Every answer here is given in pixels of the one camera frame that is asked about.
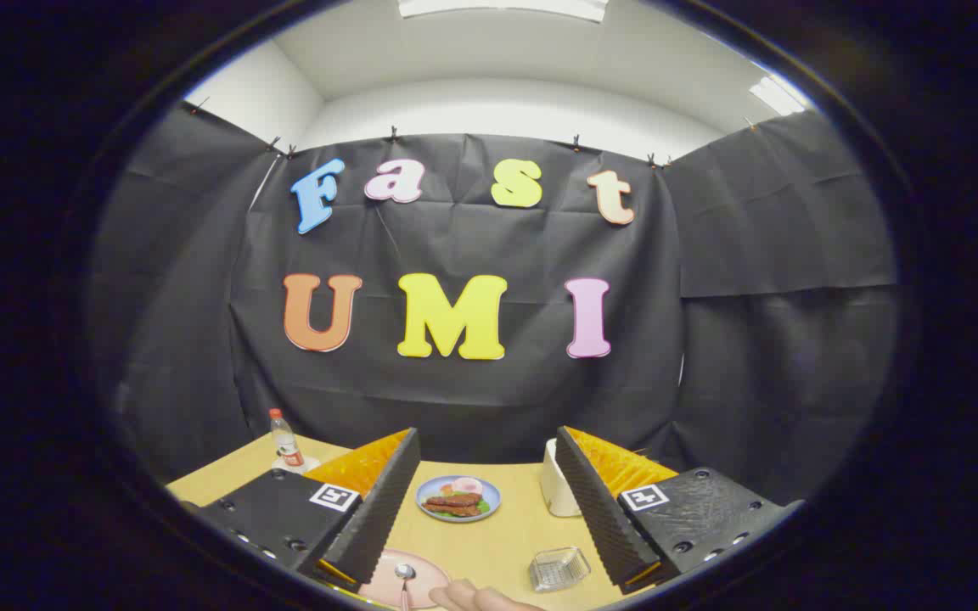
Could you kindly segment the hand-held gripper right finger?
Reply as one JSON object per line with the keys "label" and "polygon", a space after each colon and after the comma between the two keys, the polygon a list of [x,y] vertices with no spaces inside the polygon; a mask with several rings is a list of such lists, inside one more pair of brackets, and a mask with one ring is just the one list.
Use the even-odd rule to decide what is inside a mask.
{"label": "hand-held gripper right finger", "polygon": [[711,467],[672,471],[574,427],[556,430],[555,459],[622,594],[750,544],[803,504],[772,502]]}

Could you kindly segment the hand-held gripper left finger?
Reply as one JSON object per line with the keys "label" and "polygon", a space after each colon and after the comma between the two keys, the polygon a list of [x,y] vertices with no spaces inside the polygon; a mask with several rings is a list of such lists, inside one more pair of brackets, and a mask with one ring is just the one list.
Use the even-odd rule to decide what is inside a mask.
{"label": "hand-held gripper left finger", "polygon": [[263,559],[356,591],[372,580],[422,461],[407,427],[303,474],[271,469],[193,510]]}

